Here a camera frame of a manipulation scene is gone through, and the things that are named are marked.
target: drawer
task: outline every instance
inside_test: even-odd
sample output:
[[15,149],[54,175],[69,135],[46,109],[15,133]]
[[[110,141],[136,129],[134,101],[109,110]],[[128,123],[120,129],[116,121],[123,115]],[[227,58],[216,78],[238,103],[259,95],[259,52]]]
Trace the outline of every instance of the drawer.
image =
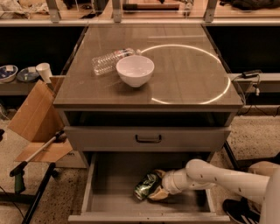
[[229,127],[66,126],[77,151],[219,151]]
[[69,223],[225,223],[217,215],[210,191],[185,191],[165,202],[139,201],[135,186],[154,169],[185,167],[187,152],[95,152],[89,167],[80,215],[70,215]]

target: cabinet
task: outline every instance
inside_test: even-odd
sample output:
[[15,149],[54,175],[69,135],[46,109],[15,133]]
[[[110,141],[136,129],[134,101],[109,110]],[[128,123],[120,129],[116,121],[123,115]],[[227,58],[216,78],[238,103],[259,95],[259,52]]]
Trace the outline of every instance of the cabinet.
[[[155,63],[150,81],[127,86],[116,72],[95,76],[91,59],[132,47]],[[54,106],[88,180],[81,215],[71,223],[215,223],[211,192],[190,191],[165,203],[139,202],[135,185],[151,169],[208,160],[242,107],[198,24],[92,24]]]

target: plastic bottle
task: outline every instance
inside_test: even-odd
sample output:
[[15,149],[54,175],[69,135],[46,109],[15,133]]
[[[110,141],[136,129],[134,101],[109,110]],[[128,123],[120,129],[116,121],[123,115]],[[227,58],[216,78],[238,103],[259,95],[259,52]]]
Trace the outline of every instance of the plastic bottle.
[[105,54],[92,59],[94,73],[96,75],[106,74],[116,70],[116,63],[127,56],[134,55],[136,52],[131,48],[122,49]]

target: cardboard box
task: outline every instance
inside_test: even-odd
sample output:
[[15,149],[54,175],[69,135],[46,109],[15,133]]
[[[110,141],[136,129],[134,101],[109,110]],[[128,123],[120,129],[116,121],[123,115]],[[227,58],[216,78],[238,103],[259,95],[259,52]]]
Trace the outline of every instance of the cardboard box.
[[[53,106],[54,96],[55,93],[46,83],[39,80],[10,121],[8,128],[31,142],[16,161],[25,161],[58,131],[63,130],[64,123]],[[32,161],[55,162],[57,167],[86,168],[80,153],[73,151],[68,141],[52,143]]]

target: white robotic arm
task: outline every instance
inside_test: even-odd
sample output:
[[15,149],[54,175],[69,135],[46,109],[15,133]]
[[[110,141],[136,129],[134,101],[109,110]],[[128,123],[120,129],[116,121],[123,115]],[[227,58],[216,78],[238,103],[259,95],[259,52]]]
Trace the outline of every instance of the white robotic arm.
[[215,167],[203,160],[192,159],[184,169],[168,171],[162,186],[169,194],[184,190],[201,190],[213,184],[262,205],[260,224],[280,223],[280,169],[270,177]]

